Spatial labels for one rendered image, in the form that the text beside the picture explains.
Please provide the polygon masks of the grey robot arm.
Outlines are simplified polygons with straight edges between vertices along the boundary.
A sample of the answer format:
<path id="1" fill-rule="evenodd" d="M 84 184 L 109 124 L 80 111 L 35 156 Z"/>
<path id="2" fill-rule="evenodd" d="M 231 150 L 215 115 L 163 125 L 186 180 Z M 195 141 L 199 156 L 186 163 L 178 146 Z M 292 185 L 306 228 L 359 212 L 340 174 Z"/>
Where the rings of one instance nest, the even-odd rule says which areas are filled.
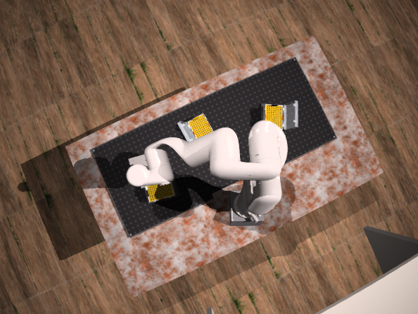
<path id="1" fill-rule="evenodd" d="M 269 212 L 281 200 L 279 174 L 286 161 L 287 142 L 281 128 L 270 121 L 261 120 L 250 130 L 250 163 L 240 161 L 237 135 L 223 127 L 191 142 L 168 137 L 147 146 L 144 155 L 129 158 L 131 167 L 127 181 L 135 187 L 173 182 L 175 176 L 166 150 L 168 146 L 191 168 L 210 164 L 213 177 L 243 180 L 241 193 L 234 199 L 234 210 L 242 218 L 257 222 L 256 215 L 260 217 Z"/>

